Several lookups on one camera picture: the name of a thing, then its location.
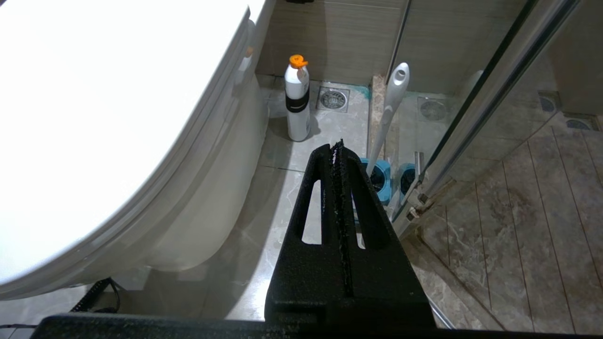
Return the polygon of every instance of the black label band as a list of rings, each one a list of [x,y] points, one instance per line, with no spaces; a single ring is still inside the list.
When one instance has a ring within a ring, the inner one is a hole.
[[[310,88],[306,91],[306,94],[301,99],[290,99],[285,95],[285,106],[291,113],[299,113],[306,108],[310,101]]]

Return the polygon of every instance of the beige wall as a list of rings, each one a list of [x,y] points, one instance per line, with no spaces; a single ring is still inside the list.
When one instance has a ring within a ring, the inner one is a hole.
[[[411,68],[409,90],[454,94],[486,67],[526,0],[415,0],[397,63]]]
[[[314,80],[369,84],[389,68],[406,0],[277,0],[256,72],[283,75],[303,54]]]
[[[564,112],[603,115],[603,1],[585,0],[549,51]]]

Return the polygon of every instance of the shower door frame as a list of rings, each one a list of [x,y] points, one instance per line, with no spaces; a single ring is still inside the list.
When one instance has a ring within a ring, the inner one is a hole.
[[[415,180],[391,218],[398,236],[411,234],[417,226],[411,222],[437,204],[455,161],[579,2],[528,0],[429,162],[423,165],[415,156]]]

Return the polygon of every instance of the toilet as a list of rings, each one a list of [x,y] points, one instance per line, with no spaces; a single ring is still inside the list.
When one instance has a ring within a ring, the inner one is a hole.
[[[0,5],[0,300],[220,248],[264,142],[275,1]]]

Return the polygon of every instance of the white bottle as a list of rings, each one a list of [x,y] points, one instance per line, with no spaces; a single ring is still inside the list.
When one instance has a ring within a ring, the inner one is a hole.
[[[293,141],[302,141],[310,133],[310,74],[307,64],[303,56],[292,55],[285,72],[287,125]]]

